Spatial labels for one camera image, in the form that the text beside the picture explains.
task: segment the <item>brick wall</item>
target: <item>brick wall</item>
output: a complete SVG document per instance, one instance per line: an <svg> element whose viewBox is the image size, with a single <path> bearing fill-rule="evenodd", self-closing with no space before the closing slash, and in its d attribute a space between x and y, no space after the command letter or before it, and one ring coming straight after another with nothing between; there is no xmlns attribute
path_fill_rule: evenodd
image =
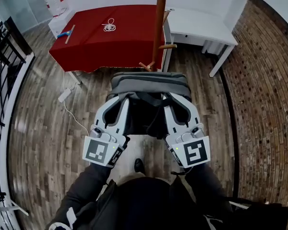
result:
<svg viewBox="0 0 288 230"><path fill-rule="evenodd" d="M288 206L288 24L249 0L223 66L237 123L239 196Z"/></svg>

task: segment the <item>person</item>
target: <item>person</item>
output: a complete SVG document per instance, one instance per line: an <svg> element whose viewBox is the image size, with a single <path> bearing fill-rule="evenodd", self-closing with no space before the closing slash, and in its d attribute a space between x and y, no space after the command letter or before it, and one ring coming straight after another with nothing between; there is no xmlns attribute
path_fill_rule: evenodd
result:
<svg viewBox="0 0 288 230"><path fill-rule="evenodd" d="M117 184L111 180L97 200L111 169L89 165L71 185L46 229L144 230L196 226L210 230L226 225L232 208L207 164L194 166L185 176L196 203L179 176L171 185L162 179L146 177L140 159L136 159L134 170Z"/></svg>

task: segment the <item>gray backpack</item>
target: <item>gray backpack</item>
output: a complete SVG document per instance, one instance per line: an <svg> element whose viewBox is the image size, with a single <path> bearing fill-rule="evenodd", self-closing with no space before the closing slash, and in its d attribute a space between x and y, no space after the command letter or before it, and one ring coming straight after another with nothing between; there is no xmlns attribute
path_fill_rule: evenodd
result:
<svg viewBox="0 0 288 230"><path fill-rule="evenodd" d="M191 101L191 91L186 77L181 73L120 72L111 80L112 91L107 101L119 96L130 101L129 115L124 135L144 135L164 138L167 126L164 106L170 106L177 123L187 123L189 113L174 98L162 100L162 94L175 93ZM121 102L105 113L107 124L114 124L120 113Z"/></svg>

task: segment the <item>white desk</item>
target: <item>white desk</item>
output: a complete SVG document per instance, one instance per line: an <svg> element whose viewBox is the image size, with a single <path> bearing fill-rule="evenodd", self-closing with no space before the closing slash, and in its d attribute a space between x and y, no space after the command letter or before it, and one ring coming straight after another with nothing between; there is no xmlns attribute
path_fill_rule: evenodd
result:
<svg viewBox="0 0 288 230"><path fill-rule="evenodd" d="M237 41L224 25L221 17L195 10L185 10L169 8L172 10L168 16L168 25L171 33L171 43L175 42L175 35L189 35L205 40L202 53L205 53L213 42L222 43L227 46L226 50L216 63L209 76L213 77L215 73L229 56Z"/></svg>

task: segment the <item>table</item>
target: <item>table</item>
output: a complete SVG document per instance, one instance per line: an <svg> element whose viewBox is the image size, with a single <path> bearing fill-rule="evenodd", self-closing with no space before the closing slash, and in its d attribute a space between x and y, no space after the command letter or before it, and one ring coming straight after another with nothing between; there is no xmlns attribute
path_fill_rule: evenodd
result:
<svg viewBox="0 0 288 230"><path fill-rule="evenodd" d="M213 77L229 56L237 41L224 25L221 17L195 10L169 8L172 10L168 16L168 24L171 34L171 43L175 41L175 35L189 35L205 40L202 53L205 53L213 42L225 44L227 48L216 63L209 76Z"/></svg>
<svg viewBox="0 0 288 230"><path fill-rule="evenodd" d="M75 25L67 44L58 38L49 53L64 71L92 72L100 67L140 67L152 61L156 5L122 5L77 12L63 32ZM116 30L104 32L108 19ZM162 69L160 54L156 68ZM72 74L76 82L79 78Z"/></svg>

